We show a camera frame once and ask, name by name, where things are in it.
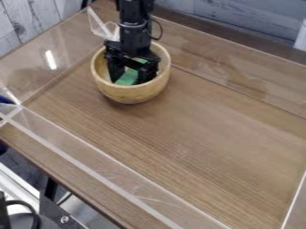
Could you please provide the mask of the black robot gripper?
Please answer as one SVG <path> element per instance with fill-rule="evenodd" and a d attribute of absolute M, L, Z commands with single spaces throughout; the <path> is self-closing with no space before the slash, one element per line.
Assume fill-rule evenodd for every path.
<path fill-rule="evenodd" d="M 161 57 L 151 50 L 153 40 L 153 24 L 150 22 L 139 25 L 129 23 L 119 25 L 119 39 L 105 41 L 109 75 L 113 83 L 125 73 L 126 66 L 141 69 L 138 71 L 138 84 L 155 78 Z M 137 63 L 137 58 L 143 59 L 149 64 L 142 67 L 142 64 Z"/>

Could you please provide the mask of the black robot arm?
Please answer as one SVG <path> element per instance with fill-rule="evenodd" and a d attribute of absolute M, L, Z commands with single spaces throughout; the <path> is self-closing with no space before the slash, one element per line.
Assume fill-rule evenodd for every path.
<path fill-rule="evenodd" d="M 117 0 L 119 41 L 107 39 L 106 59 L 114 84 L 133 86 L 151 81 L 161 57 L 151 50 L 154 0 Z"/>

